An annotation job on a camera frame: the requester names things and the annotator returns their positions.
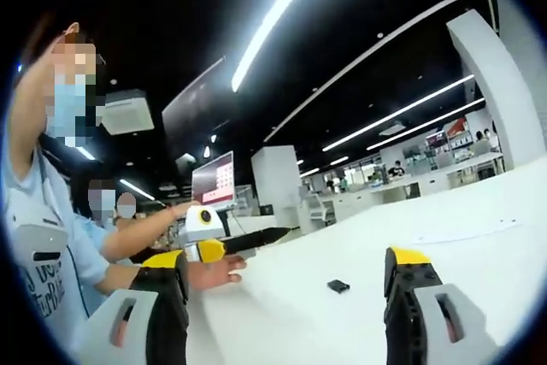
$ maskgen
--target camera lens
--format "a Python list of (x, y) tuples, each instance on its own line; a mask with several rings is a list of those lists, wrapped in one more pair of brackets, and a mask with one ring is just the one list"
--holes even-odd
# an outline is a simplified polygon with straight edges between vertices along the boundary
[(210, 222), (211, 221), (211, 214), (206, 209), (204, 209), (202, 211), (201, 217), (202, 217), (202, 220), (204, 222)]

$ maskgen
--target hand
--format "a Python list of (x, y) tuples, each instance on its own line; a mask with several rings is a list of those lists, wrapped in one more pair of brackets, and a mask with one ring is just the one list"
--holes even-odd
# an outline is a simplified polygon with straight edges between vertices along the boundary
[(189, 203), (177, 204), (173, 207), (173, 212), (177, 216), (177, 218), (184, 217), (186, 213), (188, 212), (188, 209), (192, 205), (201, 205), (201, 204), (199, 203), (199, 201), (190, 201)]
[(241, 256), (225, 256), (211, 264), (188, 262), (188, 282), (195, 290), (203, 291), (231, 282), (240, 282), (241, 275), (231, 274), (235, 269), (243, 269), (247, 263)]

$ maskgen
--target light blue shirt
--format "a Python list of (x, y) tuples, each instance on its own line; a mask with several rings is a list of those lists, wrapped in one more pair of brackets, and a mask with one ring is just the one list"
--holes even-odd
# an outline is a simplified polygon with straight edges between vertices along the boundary
[[(92, 241), (95, 249), (99, 252), (103, 248), (106, 238), (111, 233), (114, 233), (116, 231), (116, 227), (110, 221), (105, 221), (103, 223), (103, 226), (100, 227), (95, 221), (90, 220), (89, 218), (85, 218), (79, 214), (74, 214), (74, 219), (79, 223), (80, 226), (85, 229), (87, 236)], [(133, 265), (129, 258), (124, 258), (117, 263), (123, 265)], [(97, 291), (94, 287), (88, 285), (84, 285), (83, 292), (85, 306), (87, 307), (89, 314), (93, 315), (97, 308), (99, 308), (101, 304), (106, 301), (107, 297)]]
[[(29, 197), (45, 203), (37, 151), (32, 156), (30, 172), (19, 180), (12, 169), (8, 153), (7, 133), (3, 133), (2, 179), (4, 193), (16, 188)], [(43, 267), (21, 267), (23, 281), (31, 299), (52, 334), (69, 353), (77, 350), (78, 342), (87, 320), (82, 303), (80, 286), (94, 286), (104, 279), (108, 262), (98, 253), (85, 230), (74, 219), (67, 186), (61, 175), (44, 158), (44, 169), (50, 181), (50, 189), (56, 199), (56, 212), (68, 233), (68, 248), (58, 262)], [(9, 234), (15, 227), (5, 221)]]

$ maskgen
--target black ceiling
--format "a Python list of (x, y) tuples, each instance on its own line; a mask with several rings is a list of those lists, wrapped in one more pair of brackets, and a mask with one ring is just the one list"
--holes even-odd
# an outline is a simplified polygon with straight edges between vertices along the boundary
[[(232, 103), (230, 121), (218, 131), (214, 155), (234, 150), (236, 180), (251, 183), (250, 157), (263, 139), (314, 88), (419, 13), (442, 0), (294, 0), (270, 33)], [(159, 186), (175, 182), (174, 162), (165, 146), (162, 110), (221, 56), (233, 73), (274, 0), (45, 0), (67, 19), (80, 21), (106, 61), (109, 91), (146, 92), (155, 129), (110, 136), (102, 127), (86, 147), (120, 167), (127, 177), (164, 199)], [(283, 127), (269, 144), (294, 144), (310, 168), (341, 156), (370, 154), (378, 131), (323, 153), (321, 148), (404, 105), (462, 77), (462, 64), (445, 23), (466, 9), (491, 21), (486, 0), (461, 0), (413, 26), (328, 88)], [(226, 93), (232, 93), (226, 78)], [(398, 120), (411, 127), (460, 107), (457, 87)], [(189, 136), (187, 151), (199, 162), (212, 130)], [(83, 161), (74, 149), (52, 144), (57, 166), (70, 174)], [(189, 175), (183, 180), (189, 181)]]

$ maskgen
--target face mask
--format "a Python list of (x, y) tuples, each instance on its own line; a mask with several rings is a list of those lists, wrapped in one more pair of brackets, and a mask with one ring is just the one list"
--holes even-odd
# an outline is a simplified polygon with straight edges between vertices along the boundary
[(66, 85), (64, 75), (55, 79), (55, 103), (47, 111), (45, 134), (74, 140), (76, 119), (85, 117), (85, 74), (76, 74), (74, 84)]
[(135, 206), (118, 205), (118, 214), (123, 218), (132, 218), (135, 215)]
[(116, 191), (89, 190), (88, 199), (91, 211), (112, 211), (116, 204)]

